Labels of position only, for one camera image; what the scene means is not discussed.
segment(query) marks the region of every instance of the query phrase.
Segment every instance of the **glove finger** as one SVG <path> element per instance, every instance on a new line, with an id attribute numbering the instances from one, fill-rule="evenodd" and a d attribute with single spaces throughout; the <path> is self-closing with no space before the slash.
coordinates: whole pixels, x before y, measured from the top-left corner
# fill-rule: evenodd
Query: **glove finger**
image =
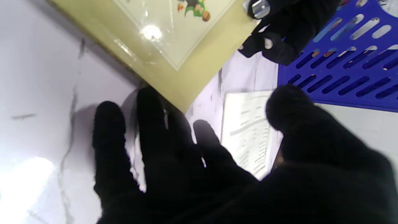
<path id="1" fill-rule="evenodd" d="M 160 96 L 151 87 L 138 92 L 137 116 L 145 165 L 146 197 L 153 206 L 178 204 L 187 195 L 188 180 L 172 151 Z"/>
<path id="2" fill-rule="evenodd" d="M 277 33 L 265 32 L 263 56 L 273 62 L 288 66 L 315 35 L 315 28 L 306 22 L 295 24 L 284 41 Z"/>
<path id="3" fill-rule="evenodd" d="M 275 33 L 283 39 L 297 23 L 296 21 L 297 16 L 292 10 L 282 10 L 272 17 L 270 25 L 263 33 Z"/>
<path id="4" fill-rule="evenodd" d="M 211 126 L 198 120 L 193 124 L 197 144 L 207 167 L 219 181 L 221 187 L 231 185 L 249 185 L 257 182 L 249 172 L 239 167 L 231 154 L 221 146 Z"/>
<path id="5" fill-rule="evenodd" d="M 169 139 L 160 96 L 152 87 L 139 90 L 137 117 L 142 158 L 148 160 L 165 154 L 171 155 L 170 146 L 167 145 Z"/>
<path id="6" fill-rule="evenodd" d="M 260 33 L 253 33 L 239 48 L 239 52 L 245 57 L 250 58 L 264 48 L 264 39 Z"/>
<path id="7" fill-rule="evenodd" d="M 243 43 L 239 52 L 243 54 L 245 57 L 250 58 L 254 54 L 264 51 L 265 44 L 264 44 L 264 35 L 267 33 L 277 34 L 278 36 L 275 37 L 278 41 L 276 43 L 282 42 L 282 39 L 288 34 L 289 30 L 293 27 L 294 17 L 290 12 L 284 10 L 277 15 L 274 15 L 271 18 L 271 24 L 269 25 L 269 21 L 263 23 L 263 21 L 256 27 L 253 31 L 252 35 L 247 38 L 247 40 Z M 265 26 L 269 25 L 264 32 L 258 33 L 259 30 L 264 28 Z M 276 57 L 270 56 L 271 61 L 278 61 Z"/>
<path id="8" fill-rule="evenodd" d="M 253 19 L 266 19 L 301 0 L 251 0 L 248 15 Z"/>
<path id="9" fill-rule="evenodd" d="M 168 123 L 175 154 L 180 163 L 190 169 L 204 169 L 202 156 L 192 140 L 191 126 L 185 115 L 177 109 L 171 110 Z"/>
<path id="10" fill-rule="evenodd" d="M 194 145 L 191 126 L 181 111 L 176 108 L 169 110 L 168 124 L 170 135 L 175 142 L 183 147 L 191 147 Z"/>

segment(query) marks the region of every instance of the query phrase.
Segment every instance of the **black glove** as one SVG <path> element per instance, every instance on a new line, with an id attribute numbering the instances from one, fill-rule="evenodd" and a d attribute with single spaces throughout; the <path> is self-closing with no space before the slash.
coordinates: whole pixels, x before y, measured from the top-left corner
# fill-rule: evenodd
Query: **black glove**
<path id="1" fill-rule="evenodd" d="M 231 196 L 231 191 L 240 193 L 248 185 L 258 183 L 238 167 L 207 122 L 194 123 L 194 144 L 190 125 L 180 111 L 172 108 L 165 121 L 160 97 L 154 89 L 139 91 L 137 116 L 146 193 L 139 190 L 130 173 L 121 110 L 112 102 L 97 108 L 93 133 L 94 190 L 103 208 L 98 223 L 187 223 L 195 212 L 203 214 L 219 206 L 217 198 L 223 193 Z"/>
<path id="2" fill-rule="evenodd" d="M 240 53 L 251 57 L 262 51 L 269 60 L 289 65 L 333 17 L 340 1 L 251 0 L 249 16 L 262 21 Z"/>

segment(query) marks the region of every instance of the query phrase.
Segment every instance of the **white marble countertop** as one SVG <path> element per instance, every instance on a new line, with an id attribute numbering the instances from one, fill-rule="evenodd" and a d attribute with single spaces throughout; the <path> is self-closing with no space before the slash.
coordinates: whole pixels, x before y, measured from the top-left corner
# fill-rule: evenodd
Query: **white marble countertop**
<path id="1" fill-rule="evenodd" d="M 93 191 L 95 108 L 105 100 L 122 107 L 126 146 L 142 173 L 131 127 L 140 82 L 44 0 L 3 1 L 0 15 L 0 223 L 95 223 L 101 212 Z M 269 90 L 276 83 L 276 64 L 236 52 L 187 117 L 207 120 L 220 137 L 225 93 Z M 352 119 L 351 108 L 325 108 L 398 161 L 391 136 L 396 114 L 356 109 Z"/>

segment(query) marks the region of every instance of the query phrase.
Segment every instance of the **basket slot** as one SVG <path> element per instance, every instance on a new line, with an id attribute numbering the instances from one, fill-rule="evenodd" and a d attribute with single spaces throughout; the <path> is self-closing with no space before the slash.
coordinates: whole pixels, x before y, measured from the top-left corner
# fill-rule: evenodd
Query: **basket slot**
<path id="1" fill-rule="evenodd" d="M 389 56 L 395 54 L 397 51 L 398 51 L 398 44 L 395 44 L 395 45 L 389 47 L 388 49 L 386 49 L 385 51 L 381 52 L 380 54 L 378 54 L 371 60 L 367 61 L 365 64 L 363 64 L 362 68 L 369 69 L 369 68 L 373 67 L 374 65 L 376 65 L 377 63 L 388 58 Z"/>
<path id="2" fill-rule="evenodd" d="M 376 98 L 377 99 L 383 99 L 384 97 L 390 96 L 391 94 L 394 94 L 398 92 L 398 84 L 379 92 L 378 94 L 376 94 Z"/>
<path id="3" fill-rule="evenodd" d="M 317 90 L 319 87 L 325 85 L 327 82 L 329 82 L 330 80 L 332 80 L 332 76 L 331 75 L 327 75 L 325 76 L 323 79 L 319 80 L 318 82 L 316 82 L 313 86 L 311 86 L 310 88 L 308 88 L 307 92 L 311 93 L 314 92 L 315 90 Z"/>
<path id="4" fill-rule="evenodd" d="M 364 95 L 388 84 L 389 82 L 391 82 L 391 78 L 382 78 L 381 80 L 373 83 L 372 85 L 369 85 L 368 87 L 362 89 L 361 91 L 357 92 L 357 97 L 363 97 Z"/>
<path id="5" fill-rule="evenodd" d="M 340 63 L 342 60 L 348 58 L 348 56 L 352 55 L 355 51 L 357 50 L 357 48 L 355 47 L 350 47 L 348 48 L 346 51 L 344 51 L 343 53 L 341 53 L 337 58 L 333 59 L 331 62 L 329 62 L 326 65 L 326 68 L 331 69 L 334 66 L 336 66 L 338 63 Z"/>
<path id="6" fill-rule="evenodd" d="M 322 93 L 323 94 L 329 93 L 330 91 L 334 90 L 335 88 L 337 88 L 337 87 L 341 86 L 342 84 L 344 84 L 345 82 L 347 82 L 349 79 L 350 79 L 350 77 L 348 75 L 341 77 L 339 80 L 335 81 L 328 87 L 324 88 L 322 90 Z"/>
<path id="7" fill-rule="evenodd" d="M 360 54 L 355 56 L 353 59 L 351 59 L 349 62 L 343 65 L 343 68 L 349 69 L 356 65 L 358 62 L 361 60 L 365 59 L 367 56 L 369 56 L 371 53 L 375 52 L 377 50 L 376 46 L 370 46 L 366 50 L 362 51 Z"/>
<path id="8" fill-rule="evenodd" d="M 367 81 L 369 81 L 369 77 L 368 76 L 364 76 L 358 80 L 356 80 L 355 82 L 349 84 L 348 86 L 344 87 L 342 90 L 339 91 L 339 95 L 343 96 L 349 92 L 351 92 L 352 90 L 360 87 L 361 85 L 365 84 Z"/>

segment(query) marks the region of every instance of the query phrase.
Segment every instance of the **paper document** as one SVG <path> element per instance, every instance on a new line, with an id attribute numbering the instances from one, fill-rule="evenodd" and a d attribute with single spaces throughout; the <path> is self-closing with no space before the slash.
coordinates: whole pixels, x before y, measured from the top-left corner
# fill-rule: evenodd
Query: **paper document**
<path id="1" fill-rule="evenodd" d="M 271 139 L 277 132 L 269 125 L 265 105 L 272 91 L 228 93 L 225 97 L 221 144 L 236 163 L 262 179 L 271 170 Z"/>

